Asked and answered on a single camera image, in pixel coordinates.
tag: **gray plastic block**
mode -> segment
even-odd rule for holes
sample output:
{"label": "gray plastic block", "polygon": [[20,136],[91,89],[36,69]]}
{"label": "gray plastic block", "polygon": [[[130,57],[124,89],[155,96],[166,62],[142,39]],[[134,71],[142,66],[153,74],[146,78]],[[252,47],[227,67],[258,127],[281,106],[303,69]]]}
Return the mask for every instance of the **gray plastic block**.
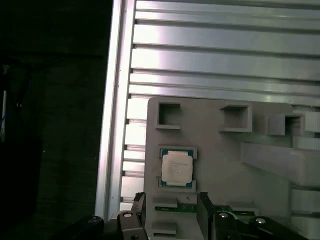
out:
{"label": "gray plastic block", "polygon": [[152,230],[156,234],[177,234],[177,225],[175,222],[153,222]]}
{"label": "gray plastic block", "polygon": [[197,151],[197,148],[194,147],[194,146],[171,146],[171,145],[159,145],[158,146],[158,156],[159,158],[162,158],[163,155],[162,155],[162,152],[161,152],[161,149],[168,149],[168,150],[192,150],[193,151],[193,159],[197,159],[197,156],[198,156],[198,151]]}
{"label": "gray plastic block", "polygon": [[233,211],[253,212],[259,216],[259,209],[253,202],[230,201],[227,204]]}
{"label": "gray plastic block", "polygon": [[228,103],[222,107],[223,124],[221,132],[252,132],[252,107],[248,103]]}
{"label": "gray plastic block", "polygon": [[178,202],[176,197],[164,197],[155,196],[153,197],[152,203],[155,207],[165,207],[165,208],[177,208]]}
{"label": "gray plastic block", "polygon": [[273,114],[267,117],[268,135],[301,136],[305,128],[305,116],[301,113]]}
{"label": "gray plastic block", "polygon": [[277,174],[300,186],[320,187],[320,152],[243,142],[243,163]]}
{"label": "gray plastic block", "polygon": [[[228,202],[227,205],[232,209],[232,211],[237,212],[251,212],[255,216],[259,216],[259,209],[253,202]],[[249,223],[249,220],[252,218],[251,215],[237,215],[236,216],[240,221]]]}
{"label": "gray plastic block", "polygon": [[[179,125],[180,130],[155,129],[159,103],[179,103],[178,114],[173,112],[170,115],[171,113],[167,111],[170,113],[167,119],[170,125]],[[145,229],[150,237],[153,222],[173,221],[176,223],[177,239],[203,239],[195,213],[156,211],[153,198],[159,196],[177,198],[178,205],[195,204],[198,192],[208,192],[209,198],[216,205],[227,205],[228,202],[254,202],[261,215],[289,217],[288,205],[291,201],[289,181],[273,173],[243,164],[241,142],[292,147],[292,138],[266,136],[255,132],[235,132],[236,134],[219,132],[225,122],[223,109],[226,106],[231,108],[251,106],[254,119],[252,123],[258,125],[262,117],[293,111],[292,106],[285,103],[227,102],[178,97],[154,97],[149,100],[143,190],[146,192]],[[168,146],[173,147],[172,149],[185,147],[188,150],[191,149],[190,146],[196,148],[194,151],[196,156],[193,156],[196,160],[193,161],[192,172],[196,188],[192,192],[187,192],[183,187],[159,187],[159,176],[162,174],[160,146],[166,149],[169,149]]]}
{"label": "gray plastic block", "polygon": [[294,136],[292,137],[292,146],[295,149],[320,151],[320,138]]}
{"label": "gray plastic block", "polygon": [[179,102],[158,102],[156,108],[156,129],[179,130],[179,121],[181,118]]}
{"label": "gray plastic block", "polygon": [[320,213],[320,191],[293,189],[291,209],[297,213]]}
{"label": "gray plastic block", "polygon": [[320,218],[292,216],[291,223],[298,228],[299,234],[307,239],[320,239]]}
{"label": "gray plastic block", "polygon": [[162,192],[171,192],[171,193],[195,193],[197,189],[196,180],[192,180],[192,188],[188,187],[179,187],[179,186],[162,186],[161,177],[158,177],[158,188]]}

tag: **white plastic block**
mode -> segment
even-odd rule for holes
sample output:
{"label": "white plastic block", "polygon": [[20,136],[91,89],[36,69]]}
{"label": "white plastic block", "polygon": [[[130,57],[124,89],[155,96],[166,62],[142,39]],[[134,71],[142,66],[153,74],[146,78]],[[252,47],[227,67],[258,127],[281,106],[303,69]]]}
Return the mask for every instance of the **white plastic block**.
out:
{"label": "white plastic block", "polygon": [[241,161],[299,186],[320,187],[320,152],[243,142]]}
{"label": "white plastic block", "polygon": [[152,203],[156,207],[164,207],[164,208],[178,207],[178,201],[176,197],[155,196],[152,199]]}
{"label": "white plastic block", "polygon": [[320,213],[320,191],[293,189],[291,209],[297,212]]}
{"label": "white plastic block", "polygon": [[294,136],[292,146],[294,149],[320,151],[320,138]]}
{"label": "white plastic block", "polygon": [[320,239],[320,218],[292,216],[291,223],[307,239]]}

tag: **metal screw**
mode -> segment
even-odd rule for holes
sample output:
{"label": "metal screw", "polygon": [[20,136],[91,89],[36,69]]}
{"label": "metal screw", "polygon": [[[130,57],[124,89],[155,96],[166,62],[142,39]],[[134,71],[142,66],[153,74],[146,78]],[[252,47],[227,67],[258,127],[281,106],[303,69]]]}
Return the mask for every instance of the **metal screw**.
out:
{"label": "metal screw", "polygon": [[257,218],[255,220],[258,224],[265,224],[266,223],[266,220],[264,220],[263,218]]}
{"label": "metal screw", "polygon": [[228,217],[228,214],[226,214],[225,212],[222,212],[219,214],[220,217],[222,218],[227,218]]}
{"label": "metal screw", "polygon": [[127,212],[127,213],[124,213],[123,216],[125,218],[130,218],[132,216],[132,213],[131,212]]}

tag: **metal plate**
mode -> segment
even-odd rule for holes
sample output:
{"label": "metal plate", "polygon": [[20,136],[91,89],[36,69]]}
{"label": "metal plate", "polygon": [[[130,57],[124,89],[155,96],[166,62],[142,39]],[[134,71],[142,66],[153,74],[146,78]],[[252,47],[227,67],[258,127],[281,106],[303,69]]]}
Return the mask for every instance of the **metal plate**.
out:
{"label": "metal plate", "polygon": [[320,150],[318,0],[113,1],[97,216],[139,190],[153,96],[306,106],[310,134],[294,144]]}

